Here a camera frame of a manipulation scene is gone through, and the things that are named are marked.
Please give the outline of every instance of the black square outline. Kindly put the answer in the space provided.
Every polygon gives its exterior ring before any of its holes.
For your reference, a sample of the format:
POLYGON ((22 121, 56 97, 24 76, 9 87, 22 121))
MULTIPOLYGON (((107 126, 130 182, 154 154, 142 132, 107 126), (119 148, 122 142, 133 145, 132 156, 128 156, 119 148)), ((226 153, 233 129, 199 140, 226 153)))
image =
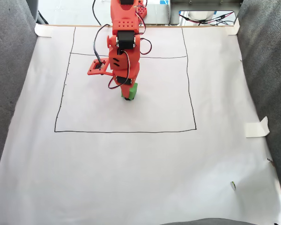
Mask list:
MULTIPOLYGON (((181 56, 181 57, 178 57, 178 58, 187 57, 186 74, 187 74, 187 80, 188 80, 188 94, 189 94, 189 99, 190 99, 191 106, 192 106, 192 98, 191 98, 191 94, 189 92, 188 54, 187 54, 187 49, 186 49, 186 44, 185 44, 185 39, 184 39, 184 34, 183 34, 183 29, 182 28, 181 28, 181 31, 182 31, 182 37, 183 37, 183 42, 184 42, 184 46, 185 46, 186 56, 181 56)), ((70 59, 71 59, 71 55, 72 54, 88 55, 88 54, 80 54, 80 53, 73 53, 72 52, 73 46, 74 46, 74 40, 75 40, 75 32, 76 32, 76 27, 75 27, 74 33, 73 33, 73 43, 72 43, 72 48, 71 48, 71 52, 70 52, 70 56, 69 56, 69 61, 68 61, 68 64, 67 64, 67 72, 68 72, 68 69, 69 69, 70 59)), ((149 57, 149 58, 153 58, 153 59, 173 59, 173 58, 177 58, 177 57, 168 57, 168 58, 149 57)), ((57 118, 58 118, 58 115, 59 115, 59 112, 60 112, 60 109, 61 109, 62 98, 64 96, 64 90, 65 90, 67 75, 68 75, 68 73, 66 73, 66 77, 65 77, 65 81, 64 81, 64 86, 63 86, 63 89, 62 89, 60 106, 59 106, 59 110, 57 112, 56 119, 55 119, 55 125, 54 125, 54 132, 55 133, 76 132, 76 133, 105 133, 105 134, 110 134, 110 133, 152 133, 152 134, 157 134, 157 133, 180 133, 180 132, 186 132, 186 131, 191 131, 191 130, 197 130, 195 114, 193 112, 193 106, 192 106, 192 116, 193 116, 193 121, 194 121, 194 124, 195 124, 195 129, 181 130, 181 131, 157 131, 157 132, 149 132, 149 131, 126 131, 126 132, 125 131, 110 131, 110 132, 103 132, 103 131, 74 131, 74 130, 56 131, 56 123, 57 123, 57 118)))

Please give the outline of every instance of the gray fabric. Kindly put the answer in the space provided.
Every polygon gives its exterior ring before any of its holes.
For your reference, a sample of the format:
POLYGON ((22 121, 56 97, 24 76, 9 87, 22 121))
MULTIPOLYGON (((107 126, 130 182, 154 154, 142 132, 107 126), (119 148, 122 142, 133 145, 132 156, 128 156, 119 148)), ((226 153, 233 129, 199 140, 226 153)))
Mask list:
POLYGON ((230 220, 230 219, 206 218, 206 219, 199 219, 199 220, 188 221, 188 222, 169 223, 166 225, 253 225, 253 224, 230 220))
POLYGON ((238 17, 244 74, 259 119, 268 117, 266 140, 281 185, 281 0, 245 0, 238 17))
POLYGON ((36 44, 26 0, 0 0, 0 159, 36 44))

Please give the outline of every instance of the black marker line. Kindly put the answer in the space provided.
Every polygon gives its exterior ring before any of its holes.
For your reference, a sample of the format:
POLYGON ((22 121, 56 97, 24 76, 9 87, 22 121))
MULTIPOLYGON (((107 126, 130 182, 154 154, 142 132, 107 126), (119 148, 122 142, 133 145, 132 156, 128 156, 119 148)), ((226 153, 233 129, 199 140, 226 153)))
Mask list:
MULTIPOLYGON (((75 54, 75 55, 90 55, 90 56, 96 56, 96 55, 91 55, 91 54, 81 54, 81 53, 74 53, 74 52, 70 52, 70 54, 75 54)), ((140 57, 140 58, 150 58, 150 59, 175 59, 175 58, 184 58, 187 57, 187 55, 185 56, 177 56, 177 57, 140 57)))
MULTIPOLYGON (((74 46, 75 31, 76 31, 76 27, 75 27, 75 29, 74 29, 74 33, 73 33, 73 44, 72 44, 72 49, 71 49, 71 52, 72 52, 72 50, 73 50, 73 46, 74 46)), ((71 52, 70 52, 70 56, 69 56, 69 62, 67 63, 67 72, 68 72, 68 70, 69 70, 70 59, 71 59, 71 52)), ((58 115, 59 115, 59 112, 60 112, 60 108, 61 108, 61 104, 62 104, 62 98, 63 98, 63 96, 64 96, 66 79, 67 79, 67 73, 66 73, 66 77, 65 77, 65 81, 64 81, 64 87, 63 87, 63 89, 62 89, 61 100, 60 100, 60 106, 59 106, 58 113, 57 113, 57 115, 56 115, 56 119, 55 119, 54 132, 56 132, 56 122, 57 122, 57 118, 58 118, 58 115)))
POLYGON ((55 131, 55 133, 63 133, 63 132, 74 132, 74 133, 103 133, 103 134, 113 134, 113 133, 150 133, 150 134, 157 134, 157 133, 182 133, 186 131, 191 131, 196 129, 189 129, 189 130, 180 130, 180 131, 75 131, 75 130, 63 130, 63 131, 55 131))
MULTIPOLYGON (((183 29, 181 28, 181 30, 182 30, 183 42, 184 42, 184 46, 185 46, 185 50, 186 50, 186 55, 187 55, 186 74, 187 74, 187 80, 188 80, 188 94, 189 94, 189 99, 190 99, 191 105, 192 105, 191 93, 189 92, 188 54, 187 54, 187 49, 186 49, 186 44, 185 44, 183 29)), ((193 121, 194 121, 194 123, 195 123, 195 129, 197 129, 197 124, 196 124, 196 119, 195 119, 195 113, 193 112, 193 106, 192 106, 192 115, 193 115, 193 121)))

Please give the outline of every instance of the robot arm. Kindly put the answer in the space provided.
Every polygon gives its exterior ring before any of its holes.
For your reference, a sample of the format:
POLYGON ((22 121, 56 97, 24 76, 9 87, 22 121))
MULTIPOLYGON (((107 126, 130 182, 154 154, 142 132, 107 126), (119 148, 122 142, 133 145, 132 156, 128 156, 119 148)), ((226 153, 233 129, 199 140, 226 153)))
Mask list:
POLYGON ((142 22, 146 28, 143 21, 147 15, 146 5, 143 4, 143 0, 111 0, 113 26, 112 36, 107 36, 108 58, 99 58, 94 41, 94 51, 98 59, 93 61, 88 75, 112 76, 108 87, 110 89, 121 87, 122 96, 126 100, 132 100, 136 94, 137 83, 135 80, 140 70, 140 43, 142 39, 140 35, 144 33, 140 32, 139 24, 142 22), (106 71, 108 65, 110 65, 112 73, 106 71), (114 87, 110 87, 112 80, 116 83, 114 87))

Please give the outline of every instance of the paper sheet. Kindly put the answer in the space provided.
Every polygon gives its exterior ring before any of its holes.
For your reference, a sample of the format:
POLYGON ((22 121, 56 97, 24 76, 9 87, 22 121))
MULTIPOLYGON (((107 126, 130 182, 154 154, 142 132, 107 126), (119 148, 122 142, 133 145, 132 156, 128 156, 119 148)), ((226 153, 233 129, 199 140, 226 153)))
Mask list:
POLYGON ((258 117, 237 37, 224 28, 147 28, 147 56, 177 58, 141 58, 138 93, 125 101, 105 76, 86 75, 97 29, 77 27, 74 36, 74 27, 56 27, 37 40, 0 163, 0 224, 281 225, 266 141, 244 135, 258 117), (120 124, 125 111, 136 115, 120 124))

